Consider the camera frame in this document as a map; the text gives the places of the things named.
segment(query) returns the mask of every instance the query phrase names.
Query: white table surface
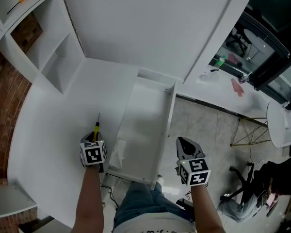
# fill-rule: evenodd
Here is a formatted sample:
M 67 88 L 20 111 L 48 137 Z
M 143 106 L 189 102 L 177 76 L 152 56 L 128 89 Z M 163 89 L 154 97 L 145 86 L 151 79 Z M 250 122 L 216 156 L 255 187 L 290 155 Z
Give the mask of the white table surface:
M 269 52 L 267 44 L 260 37 L 257 37 L 254 33 L 247 29 L 244 29 L 243 32 L 251 41 L 252 45 L 254 45 L 260 52 L 264 54 L 267 54 Z
M 68 94 L 33 83 L 18 117 L 8 178 L 45 213 L 72 228 L 84 176 L 80 139 L 95 127 L 111 155 L 138 68 L 86 58 Z
M 267 124 L 270 138 L 276 148 L 281 148 L 285 140 L 285 118 L 279 103 L 270 102 L 267 106 Z

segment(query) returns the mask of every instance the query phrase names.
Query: white floor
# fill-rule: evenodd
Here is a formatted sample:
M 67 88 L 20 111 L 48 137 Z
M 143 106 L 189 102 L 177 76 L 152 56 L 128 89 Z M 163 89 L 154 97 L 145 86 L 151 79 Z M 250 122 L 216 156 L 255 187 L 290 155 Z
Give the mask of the white floor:
M 160 174 L 164 177 L 163 193 L 166 198 L 176 202 L 180 198 L 185 198 L 185 194 L 190 190 L 181 184 L 180 178 L 174 170 L 177 161 L 176 139 L 179 136 L 196 141 L 208 157 L 208 166 L 211 169 L 208 191 L 216 207 L 220 202 L 219 198 L 222 194 L 237 190 L 240 182 L 236 175 L 229 172 L 228 169 L 230 166 L 235 166 L 246 178 L 248 173 L 246 163 L 251 162 L 249 146 L 230 147 L 237 123 L 238 118 L 235 116 L 176 98 L 169 137 L 167 138 L 160 166 Z M 245 125 L 248 131 L 258 127 L 257 124 L 253 123 L 246 123 Z M 264 130 L 260 128 L 257 135 L 262 132 Z M 245 130 L 240 126 L 235 140 L 241 139 L 244 136 Z M 260 139 L 266 140 L 268 137 L 266 133 Z M 263 160 L 264 162 L 273 161 L 281 163 L 286 160 L 286 158 L 282 157 L 282 149 L 276 149 L 271 142 L 253 146 L 251 156 L 255 162 Z M 128 186 L 128 181 L 120 180 L 117 183 L 113 193 L 118 203 L 124 198 Z M 273 233 L 283 219 L 282 215 L 288 200 L 288 196 L 280 197 L 279 204 L 270 217 L 266 217 L 267 212 L 265 208 L 255 217 L 241 224 L 237 224 L 231 219 L 228 220 L 224 215 L 220 215 L 220 217 L 227 233 Z M 112 212 L 110 204 L 106 206 L 109 209 L 105 210 L 104 232 L 111 232 L 113 225 L 112 218 L 115 212 Z

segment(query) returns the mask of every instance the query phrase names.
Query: red brick wall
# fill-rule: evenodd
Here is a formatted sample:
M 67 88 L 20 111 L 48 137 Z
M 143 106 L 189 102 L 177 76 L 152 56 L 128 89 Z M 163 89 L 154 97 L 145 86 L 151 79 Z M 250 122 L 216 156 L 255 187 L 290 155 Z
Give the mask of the red brick wall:
M 14 127 L 30 86 L 0 53 L 0 178 L 7 178 Z
M 37 208 L 0 218 L 0 233 L 18 233 L 18 225 L 37 219 Z

